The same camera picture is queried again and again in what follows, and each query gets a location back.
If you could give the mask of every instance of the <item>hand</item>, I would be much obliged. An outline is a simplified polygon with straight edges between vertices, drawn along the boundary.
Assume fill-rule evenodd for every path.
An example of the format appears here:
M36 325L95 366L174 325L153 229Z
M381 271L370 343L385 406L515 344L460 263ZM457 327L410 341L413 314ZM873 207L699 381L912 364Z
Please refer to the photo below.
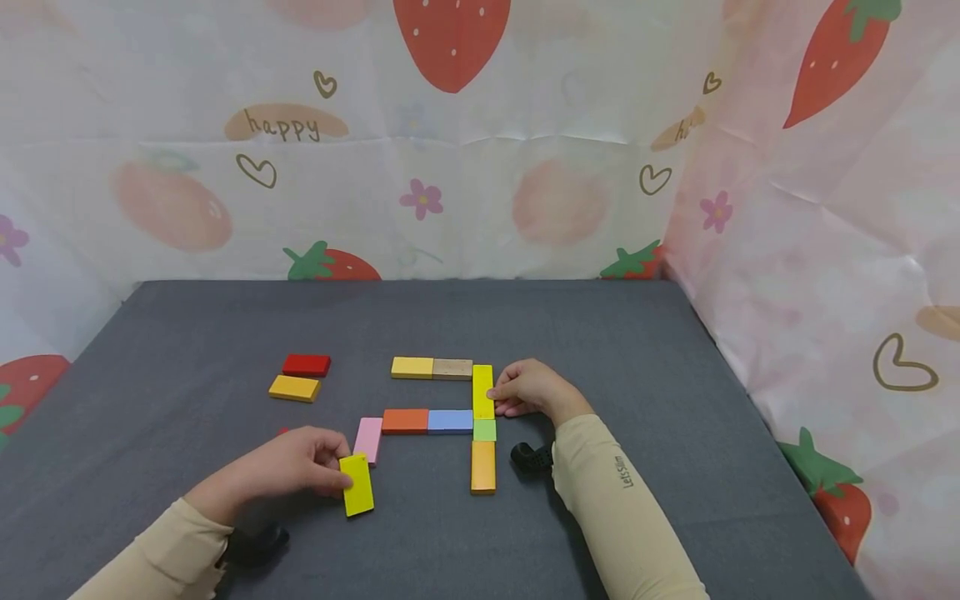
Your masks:
M574 417L593 414L580 390L535 358L504 369L487 397L493 399L497 415L519 417L541 411L555 427Z
M338 459L349 456L344 434L301 427L276 436L207 477L184 499L201 515L230 525L255 499L312 489L337 497L353 485Z

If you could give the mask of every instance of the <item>pink block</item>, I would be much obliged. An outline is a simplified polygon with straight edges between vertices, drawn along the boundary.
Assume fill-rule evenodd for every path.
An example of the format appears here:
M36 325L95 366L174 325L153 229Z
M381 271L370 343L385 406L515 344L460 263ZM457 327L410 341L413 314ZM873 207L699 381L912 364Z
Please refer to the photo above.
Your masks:
M364 417L360 419L357 439L353 442L353 453L366 454L367 462L371 467L376 466L376 451L380 449L380 429L382 428L383 419L380 417Z

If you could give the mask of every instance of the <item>orange block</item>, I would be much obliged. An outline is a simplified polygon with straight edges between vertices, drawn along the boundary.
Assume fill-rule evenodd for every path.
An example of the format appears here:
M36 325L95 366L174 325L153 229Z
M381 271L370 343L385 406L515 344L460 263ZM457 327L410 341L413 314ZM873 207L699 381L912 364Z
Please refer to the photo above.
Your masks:
M426 433L430 411L425 408L388 408L383 411L383 435Z
M470 449L470 493L496 492L496 442L473 442Z

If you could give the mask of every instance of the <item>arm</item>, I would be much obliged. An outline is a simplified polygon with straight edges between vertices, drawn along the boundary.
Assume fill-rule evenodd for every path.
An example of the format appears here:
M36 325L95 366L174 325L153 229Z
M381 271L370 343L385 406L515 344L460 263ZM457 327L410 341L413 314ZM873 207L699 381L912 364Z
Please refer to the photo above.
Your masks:
M212 598L224 574L214 564L232 531L177 500L71 600Z
M707 599L656 498L579 390L527 359L504 369L488 396L497 415L541 411L553 421L554 485L611 600Z
M213 473L137 536L71 600L207 600L223 577L214 565L251 500L312 489L341 496L343 434L301 427L273 438Z
M684 547L596 415L557 428L553 479L612 600L706 600Z

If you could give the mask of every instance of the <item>blue block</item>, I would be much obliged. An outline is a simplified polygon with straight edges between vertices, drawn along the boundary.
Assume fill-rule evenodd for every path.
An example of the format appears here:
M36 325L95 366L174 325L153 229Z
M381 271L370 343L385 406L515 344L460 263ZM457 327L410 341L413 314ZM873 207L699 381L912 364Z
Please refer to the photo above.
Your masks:
M427 433L470 433L473 411L430 411L426 429Z

